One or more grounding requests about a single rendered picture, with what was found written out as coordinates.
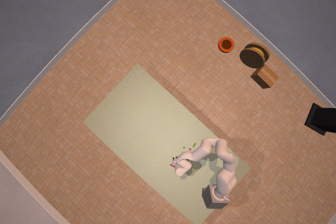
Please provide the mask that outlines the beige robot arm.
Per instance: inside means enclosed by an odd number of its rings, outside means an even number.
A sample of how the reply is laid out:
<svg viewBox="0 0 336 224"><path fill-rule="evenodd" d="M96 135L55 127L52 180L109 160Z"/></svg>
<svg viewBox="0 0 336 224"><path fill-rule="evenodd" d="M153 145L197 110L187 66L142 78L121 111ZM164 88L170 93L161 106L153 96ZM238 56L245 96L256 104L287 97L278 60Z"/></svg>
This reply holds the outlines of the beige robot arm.
<svg viewBox="0 0 336 224"><path fill-rule="evenodd" d="M212 147L215 147L215 153L219 159L223 160L224 166L217 173L217 186L213 187L212 195L218 201L223 201L224 199L229 201L226 197L229 197L228 194L236 185L237 179L235 177L235 156L228 152L226 140L222 138L205 138L195 151L182 152L177 157L176 163L174 163L175 173L178 177L183 176L192 167L192 164L186 159L199 162L211 153Z"/></svg>

